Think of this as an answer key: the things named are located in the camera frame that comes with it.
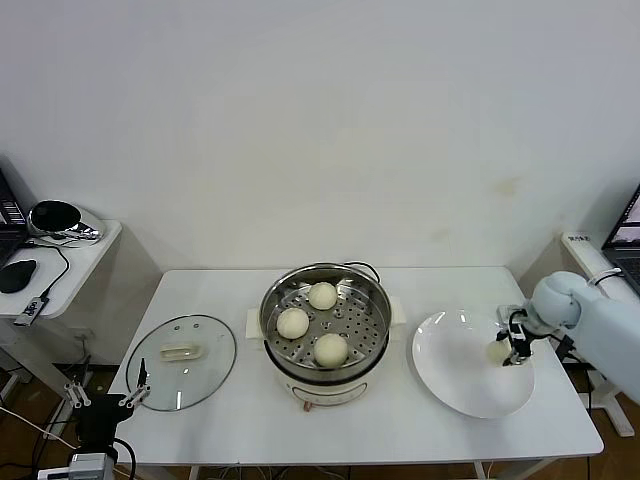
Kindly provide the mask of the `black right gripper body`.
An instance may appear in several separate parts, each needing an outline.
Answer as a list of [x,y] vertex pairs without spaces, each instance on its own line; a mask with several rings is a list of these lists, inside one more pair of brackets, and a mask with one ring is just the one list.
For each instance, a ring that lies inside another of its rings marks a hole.
[[522,356],[526,357],[526,361],[531,357],[531,340],[527,336],[523,326],[516,322],[509,325],[511,351],[516,350]]

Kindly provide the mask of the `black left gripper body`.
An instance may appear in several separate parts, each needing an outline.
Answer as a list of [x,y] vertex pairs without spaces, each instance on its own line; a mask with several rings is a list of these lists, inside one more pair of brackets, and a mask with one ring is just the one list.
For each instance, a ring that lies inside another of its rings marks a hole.
[[77,453],[116,453],[114,448],[119,423],[133,415],[129,401],[123,394],[98,395],[90,405],[79,403],[74,408]]

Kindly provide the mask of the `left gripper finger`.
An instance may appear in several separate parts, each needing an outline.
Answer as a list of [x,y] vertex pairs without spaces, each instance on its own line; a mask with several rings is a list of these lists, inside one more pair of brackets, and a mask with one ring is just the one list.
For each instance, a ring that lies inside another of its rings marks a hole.
[[149,395],[151,386],[147,384],[148,372],[146,370],[145,359],[140,362],[139,373],[137,377],[136,389],[125,399],[119,401],[120,407],[136,408]]
[[65,394],[73,408],[90,406],[90,399],[81,383],[71,382],[64,385]]

